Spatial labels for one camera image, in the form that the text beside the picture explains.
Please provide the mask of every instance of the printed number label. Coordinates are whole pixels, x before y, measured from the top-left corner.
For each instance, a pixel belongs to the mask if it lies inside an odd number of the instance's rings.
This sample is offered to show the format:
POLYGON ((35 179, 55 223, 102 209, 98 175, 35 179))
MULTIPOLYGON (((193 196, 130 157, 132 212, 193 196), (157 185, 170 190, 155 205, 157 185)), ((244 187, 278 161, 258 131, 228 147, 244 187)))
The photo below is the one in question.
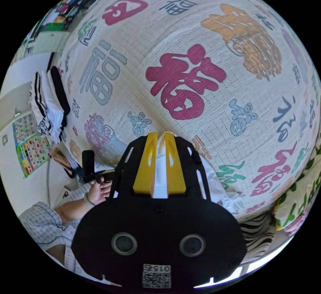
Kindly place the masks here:
POLYGON ((143 288, 171 288, 170 265, 144 264, 142 281, 143 288))

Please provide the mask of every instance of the zebra striped fabric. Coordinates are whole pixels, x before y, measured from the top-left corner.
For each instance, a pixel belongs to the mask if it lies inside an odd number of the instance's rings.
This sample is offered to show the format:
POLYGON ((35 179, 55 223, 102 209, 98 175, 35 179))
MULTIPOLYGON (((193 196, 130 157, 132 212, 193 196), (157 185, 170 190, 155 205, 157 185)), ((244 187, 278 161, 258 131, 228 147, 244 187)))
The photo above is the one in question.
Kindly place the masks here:
POLYGON ((242 263, 255 261, 263 256, 275 237, 275 226, 271 213, 264 213, 252 220, 240 224, 246 241, 247 254, 242 263))

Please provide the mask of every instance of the yellow robot part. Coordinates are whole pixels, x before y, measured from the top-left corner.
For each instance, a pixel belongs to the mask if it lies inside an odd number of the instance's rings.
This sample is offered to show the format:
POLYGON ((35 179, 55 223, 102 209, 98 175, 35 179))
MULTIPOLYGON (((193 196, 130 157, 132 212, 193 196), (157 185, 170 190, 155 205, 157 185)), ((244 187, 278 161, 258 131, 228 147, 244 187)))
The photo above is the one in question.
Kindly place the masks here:
POLYGON ((151 197, 154 195, 157 136, 158 132, 151 132, 147 135, 145 148, 133 186, 133 190, 137 194, 150 195, 151 197))

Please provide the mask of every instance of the orange fu character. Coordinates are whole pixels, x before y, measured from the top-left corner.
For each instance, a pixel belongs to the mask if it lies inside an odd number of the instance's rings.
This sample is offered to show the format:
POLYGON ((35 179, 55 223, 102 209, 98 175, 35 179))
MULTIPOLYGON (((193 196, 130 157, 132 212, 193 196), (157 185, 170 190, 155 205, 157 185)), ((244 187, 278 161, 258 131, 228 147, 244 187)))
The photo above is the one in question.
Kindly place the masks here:
POLYGON ((281 52, 265 28, 252 19, 244 10, 221 4, 223 15, 211 14, 201 25, 222 35, 228 48, 243 56, 246 70, 258 79, 280 74, 281 52))
POLYGON ((199 136, 195 136, 195 139, 192 139, 193 144, 195 146, 195 150, 203 157, 203 158, 208 158, 209 160, 212 159, 212 156, 209 154, 209 152, 207 151, 207 149, 205 148, 205 145, 203 144, 203 142, 200 140, 199 136))

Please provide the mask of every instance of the red fu character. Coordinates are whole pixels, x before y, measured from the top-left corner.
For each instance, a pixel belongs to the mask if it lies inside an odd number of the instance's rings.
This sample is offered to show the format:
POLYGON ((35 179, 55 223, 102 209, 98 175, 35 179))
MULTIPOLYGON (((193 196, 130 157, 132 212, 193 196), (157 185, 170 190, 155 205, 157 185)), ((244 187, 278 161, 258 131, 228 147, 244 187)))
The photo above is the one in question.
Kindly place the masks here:
POLYGON ((142 0, 118 0, 113 5, 105 9, 106 13, 102 16, 107 25, 113 25, 147 8, 148 3, 142 0), (127 10, 127 5, 131 4, 136 8, 127 10))
POLYGON ((293 148, 290 150, 278 151, 275 155, 275 159, 278 160, 277 163, 269 166, 262 166, 258 169, 258 172, 261 174, 255 177, 252 180, 252 183, 256 183, 260 181, 262 178, 264 177, 265 178, 261 180, 259 184, 254 188, 254 190, 251 193, 252 197, 266 193, 273 186, 273 182, 280 180, 284 176, 284 174, 287 174, 291 171, 290 166, 284 165, 288 159, 284 155, 284 153, 288 153, 292 155, 294 153, 296 146, 297 146, 297 142, 295 143, 293 148))
POLYGON ((205 49, 200 44, 196 44, 188 50, 187 54, 163 54, 159 60, 161 67, 149 67, 146 70, 146 79, 156 82, 150 93, 155 97, 163 89, 160 101, 173 119, 198 118, 204 111, 204 101, 200 95, 204 94, 205 89, 213 92, 218 90, 216 82, 199 76, 199 72, 220 83, 226 78, 225 71, 213 64, 205 54, 205 49), (195 67, 190 72, 186 72, 189 69, 188 62, 178 58, 188 58, 195 67), (195 92, 177 89, 180 85, 188 86, 195 92), (191 101, 192 106, 186 107, 187 99, 191 101))

